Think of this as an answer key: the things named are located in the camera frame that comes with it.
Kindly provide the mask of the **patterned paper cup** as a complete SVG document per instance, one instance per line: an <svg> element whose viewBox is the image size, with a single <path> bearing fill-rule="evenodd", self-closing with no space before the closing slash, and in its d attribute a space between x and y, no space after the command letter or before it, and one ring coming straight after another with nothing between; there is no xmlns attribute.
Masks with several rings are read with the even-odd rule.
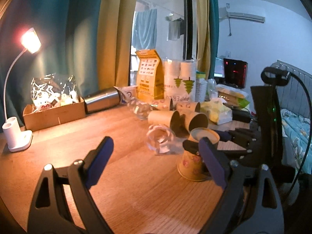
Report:
<svg viewBox="0 0 312 234"><path fill-rule="evenodd" d="M209 128L195 128L190 132L187 140L183 141L183 155L177 164L179 174L194 182L202 182L208 179L209 172L199 153L198 143L200 139L207 137L217 148L219 135Z"/></svg>
<svg viewBox="0 0 312 234"><path fill-rule="evenodd" d="M151 106L155 110L173 110L173 101L171 98L155 99Z"/></svg>
<svg viewBox="0 0 312 234"><path fill-rule="evenodd" d="M177 102L176 110L188 110L191 112L200 112L200 103L199 102Z"/></svg>

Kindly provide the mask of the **plain kraft cup front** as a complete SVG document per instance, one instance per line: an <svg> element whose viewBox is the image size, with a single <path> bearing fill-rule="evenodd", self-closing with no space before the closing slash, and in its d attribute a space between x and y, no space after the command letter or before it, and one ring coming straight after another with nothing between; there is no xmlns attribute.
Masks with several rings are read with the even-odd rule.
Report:
<svg viewBox="0 0 312 234"><path fill-rule="evenodd" d="M181 127L189 133L195 128L207 128L208 118L204 113L192 112L190 110L179 110Z"/></svg>

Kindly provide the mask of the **black pouch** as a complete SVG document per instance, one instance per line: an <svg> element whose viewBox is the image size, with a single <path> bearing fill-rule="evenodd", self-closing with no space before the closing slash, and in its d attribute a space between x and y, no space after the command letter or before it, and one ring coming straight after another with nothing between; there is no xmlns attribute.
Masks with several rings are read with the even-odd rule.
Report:
<svg viewBox="0 0 312 234"><path fill-rule="evenodd" d="M249 124L251 122L251 114L248 110L232 108L232 119L234 121L240 121Z"/></svg>

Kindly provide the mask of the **green yellow snack bags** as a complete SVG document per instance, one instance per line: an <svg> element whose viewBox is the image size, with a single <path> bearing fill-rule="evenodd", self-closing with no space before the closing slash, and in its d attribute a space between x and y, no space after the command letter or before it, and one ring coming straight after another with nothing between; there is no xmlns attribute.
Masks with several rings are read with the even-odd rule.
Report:
<svg viewBox="0 0 312 234"><path fill-rule="evenodd" d="M245 108L250 104L249 94L243 90L222 84L216 85L216 90L218 96L225 99L232 106Z"/></svg>

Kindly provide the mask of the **grey bed headboard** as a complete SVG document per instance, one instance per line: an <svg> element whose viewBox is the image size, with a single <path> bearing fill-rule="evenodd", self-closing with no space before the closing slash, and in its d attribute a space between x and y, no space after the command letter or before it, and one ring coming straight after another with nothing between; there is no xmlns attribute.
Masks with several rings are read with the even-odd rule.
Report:
<svg viewBox="0 0 312 234"><path fill-rule="evenodd" d="M311 74L288 63L277 61L271 67L287 70L300 78L307 88L311 98ZM309 118L309 105L302 85L293 77L284 87L277 87L281 109L287 109L297 115Z"/></svg>

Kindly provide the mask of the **white perforated basket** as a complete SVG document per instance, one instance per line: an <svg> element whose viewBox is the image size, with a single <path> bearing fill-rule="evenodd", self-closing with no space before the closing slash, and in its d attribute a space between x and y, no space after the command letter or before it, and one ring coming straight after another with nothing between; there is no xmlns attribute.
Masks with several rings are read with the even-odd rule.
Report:
<svg viewBox="0 0 312 234"><path fill-rule="evenodd" d="M196 79L196 94L195 94L195 102L204 102L207 91L207 81L204 78Z"/></svg>

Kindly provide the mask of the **clear plastic bottle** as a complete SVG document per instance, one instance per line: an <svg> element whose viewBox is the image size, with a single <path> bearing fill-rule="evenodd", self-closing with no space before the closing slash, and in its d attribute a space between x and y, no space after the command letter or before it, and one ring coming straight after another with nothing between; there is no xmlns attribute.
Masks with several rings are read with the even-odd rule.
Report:
<svg viewBox="0 0 312 234"><path fill-rule="evenodd" d="M127 104L129 110L136 115L140 120L148 119L150 112L152 112L153 108L150 104L141 101L135 97L132 97Z"/></svg>

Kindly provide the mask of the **yellow green sponge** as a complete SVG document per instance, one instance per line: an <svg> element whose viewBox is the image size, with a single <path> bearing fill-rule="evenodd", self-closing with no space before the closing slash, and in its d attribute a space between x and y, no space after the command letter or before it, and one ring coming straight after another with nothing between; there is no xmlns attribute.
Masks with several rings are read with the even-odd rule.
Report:
<svg viewBox="0 0 312 234"><path fill-rule="evenodd" d="M205 74L205 72L196 71L196 78L199 78L199 79L206 79L206 74Z"/></svg>

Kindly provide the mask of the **computer monitor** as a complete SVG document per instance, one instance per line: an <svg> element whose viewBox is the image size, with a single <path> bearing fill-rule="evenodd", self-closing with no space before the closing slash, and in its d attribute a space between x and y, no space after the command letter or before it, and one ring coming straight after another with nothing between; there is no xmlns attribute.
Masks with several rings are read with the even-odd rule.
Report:
<svg viewBox="0 0 312 234"><path fill-rule="evenodd" d="M224 78L224 60L220 58L215 59L215 71L214 71L215 78Z"/></svg>

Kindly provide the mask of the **white desk lamp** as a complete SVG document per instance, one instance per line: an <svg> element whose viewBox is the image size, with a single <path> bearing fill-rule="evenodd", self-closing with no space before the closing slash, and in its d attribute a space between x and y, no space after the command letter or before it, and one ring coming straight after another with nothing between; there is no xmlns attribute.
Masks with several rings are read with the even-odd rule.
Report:
<svg viewBox="0 0 312 234"><path fill-rule="evenodd" d="M10 104L9 107L13 107L14 104L17 104L17 101L20 100L21 94L13 94L7 95L7 83L11 71L14 65L17 63L19 58L23 56L25 52L29 52L34 54L38 52L41 48L41 41L36 33L36 30L31 27L26 32L23 33L21 36L21 45L23 49L21 52L16 56L16 58L12 61L11 65L9 66L3 85L3 113L4 113L4 123L2 125L2 130L4 132L4 136L7 142L8 150L11 153L16 153L19 151L24 151L30 147L33 138L32 130L21 130L19 125L19 118L17 114L11 114L8 116L7 112L7 96L9 96Z"/></svg>

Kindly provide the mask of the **brown cardboard box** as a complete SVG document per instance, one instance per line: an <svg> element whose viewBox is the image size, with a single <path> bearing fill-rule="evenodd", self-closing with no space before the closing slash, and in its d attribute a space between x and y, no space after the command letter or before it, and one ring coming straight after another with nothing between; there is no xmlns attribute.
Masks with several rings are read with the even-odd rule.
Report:
<svg viewBox="0 0 312 234"><path fill-rule="evenodd" d="M85 102L80 97L78 103L54 107L34 112L32 105L23 110L25 127L33 132L85 118Z"/></svg>

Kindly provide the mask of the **clear crinkly snack bag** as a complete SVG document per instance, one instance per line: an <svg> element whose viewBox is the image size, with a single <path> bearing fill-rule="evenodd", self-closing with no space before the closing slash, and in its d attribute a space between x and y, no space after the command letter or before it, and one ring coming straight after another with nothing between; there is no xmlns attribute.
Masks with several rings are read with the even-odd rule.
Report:
<svg viewBox="0 0 312 234"><path fill-rule="evenodd" d="M31 81L33 112L79 103L76 79L73 75L47 74Z"/></svg>

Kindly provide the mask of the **grey hanging garment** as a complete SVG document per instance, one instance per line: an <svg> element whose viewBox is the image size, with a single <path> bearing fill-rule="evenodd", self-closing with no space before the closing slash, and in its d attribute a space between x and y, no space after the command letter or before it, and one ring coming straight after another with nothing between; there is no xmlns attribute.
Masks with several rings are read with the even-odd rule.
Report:
<svg viewBox="0 0 312 234"><path fill-rule="evenodd" d="M167 40L177 41L178 39L180 39L181 35L184 35L186 30L186 23L184 19L178 18L174 20L172 15L169 15L166 17L166 20L169 23Z"/></svg>

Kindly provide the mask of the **yellow curtain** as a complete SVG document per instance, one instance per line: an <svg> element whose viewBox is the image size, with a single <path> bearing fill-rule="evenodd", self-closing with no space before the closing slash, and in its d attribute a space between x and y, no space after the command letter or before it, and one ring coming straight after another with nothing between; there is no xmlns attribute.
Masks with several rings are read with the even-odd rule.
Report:
<svg viewBox="0 0 312 234"><path fill-rule="evenodd" d="M210 71L209 8L209 0L197 0L197 69L205 72L206 79Z"/></svg>
<svg viewBox="0 0 312 234"><path fill-rule="evenodd" d="M129 84L132 24L136 0L101 0L97 30L100 90Z"/></svg>

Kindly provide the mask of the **teal curtain left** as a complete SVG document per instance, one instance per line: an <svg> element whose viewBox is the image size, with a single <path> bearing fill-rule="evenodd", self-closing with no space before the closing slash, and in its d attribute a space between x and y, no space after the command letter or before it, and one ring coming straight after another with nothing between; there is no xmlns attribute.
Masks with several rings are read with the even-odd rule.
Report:
<svg viewBox="0 0 312 234"><path fill-rule="evenodd" d="M30 83L47 74L73 75L82 96L96 92L97 29L101 0L11 0L1 18L1 120L3 85L9 66L21 52L21 36L33 27L41 41L38 52L25 52L14 65L7 95L21 94L7 112L23 123L23 109L31 103Z"/></svg>

